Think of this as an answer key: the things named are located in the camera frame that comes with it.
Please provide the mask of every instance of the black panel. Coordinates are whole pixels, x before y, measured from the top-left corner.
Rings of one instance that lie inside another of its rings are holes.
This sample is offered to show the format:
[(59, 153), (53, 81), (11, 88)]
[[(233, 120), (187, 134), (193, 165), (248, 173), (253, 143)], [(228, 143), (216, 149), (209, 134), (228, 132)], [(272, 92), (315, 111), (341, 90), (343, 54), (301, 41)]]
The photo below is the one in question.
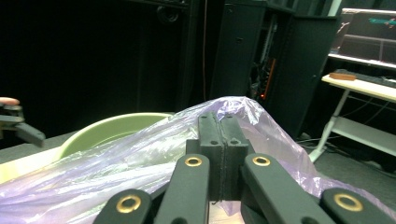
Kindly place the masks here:
[(248, 74), (250, 74), (264, 12), (264, 6), (226, 2), (210, 99), (228, 95), (246, 95)]
[(333, 37), (337, 19), (296, 17), (264, 107), (293, 138), (300, 134)]

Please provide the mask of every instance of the plastic bag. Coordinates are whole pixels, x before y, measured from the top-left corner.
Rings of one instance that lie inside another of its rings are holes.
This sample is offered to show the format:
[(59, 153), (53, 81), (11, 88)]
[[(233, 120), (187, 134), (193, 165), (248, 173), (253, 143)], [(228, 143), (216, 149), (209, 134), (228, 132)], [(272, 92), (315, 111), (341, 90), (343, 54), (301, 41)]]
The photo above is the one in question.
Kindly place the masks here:
[[(0, 223), (92, 223), (114, 194), (124, 189), (151, 193), (167, 183), (186, 140), (197, 139), (197, 118), (215, 111), (218, 119), (235, 114), (256, 152), (276, 158), (307, 192), (319, 197), (328, 188), (358, 192), (396, 220), (392, 210), (370, 193), (318, 177), (306, 152), (255, 101), (223, 97), (163, 119), (130, 136), (80, 151), (0, 185)], [(227, 214), (239, 203), (219, 204)], [(226, 219), (211, 222), (224, 222)]]

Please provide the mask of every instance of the human hand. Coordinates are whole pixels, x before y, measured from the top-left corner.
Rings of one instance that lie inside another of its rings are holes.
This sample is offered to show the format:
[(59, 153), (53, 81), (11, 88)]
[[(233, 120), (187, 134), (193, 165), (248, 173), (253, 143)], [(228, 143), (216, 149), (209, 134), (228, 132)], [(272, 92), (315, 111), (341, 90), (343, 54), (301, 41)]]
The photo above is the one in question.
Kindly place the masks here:
[(18, 105), (20, 101), (14, 98), (0, 97), (0, 103), (5, 105)]

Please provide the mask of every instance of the dark background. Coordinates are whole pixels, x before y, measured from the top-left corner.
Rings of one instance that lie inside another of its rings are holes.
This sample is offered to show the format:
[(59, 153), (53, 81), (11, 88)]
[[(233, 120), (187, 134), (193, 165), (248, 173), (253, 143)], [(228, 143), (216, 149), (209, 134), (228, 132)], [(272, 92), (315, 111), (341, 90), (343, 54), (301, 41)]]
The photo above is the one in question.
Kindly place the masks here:
[[(195, 75), (187, 106), (200, 104), (210, 92), (223, 4), (223, 0), (208, 1), (203, 71), (205, 5), (201, 1)], [(341, 7), (396, 10), (392, 0), (344, 0)], [(156, 9), (120, 0), (1, 1), (1, 95), (20, 99), (26, 122), (47, 137), (119, 114), (177, 112), (183, 19), (164, 25)], [(324, 72), (352, 66), (328, 62)], [(326, 85), (318, 86), (305, 131), (321, 134), (339, 94)], [(389, 122), (381, 117), (373, 123), (389, 129)], [(13, 135), (6, 132), (0, 148), (23, 143)]]

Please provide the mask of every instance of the black cabinet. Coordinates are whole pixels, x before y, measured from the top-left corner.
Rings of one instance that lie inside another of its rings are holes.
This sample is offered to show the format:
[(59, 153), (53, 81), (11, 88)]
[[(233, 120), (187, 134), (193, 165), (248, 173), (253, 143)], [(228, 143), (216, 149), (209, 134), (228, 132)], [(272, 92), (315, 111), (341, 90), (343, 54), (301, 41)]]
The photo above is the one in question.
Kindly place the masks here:
[(210, 98), (251, 97), (298, 137), (338, 27), (330, 2), (226, 1)]

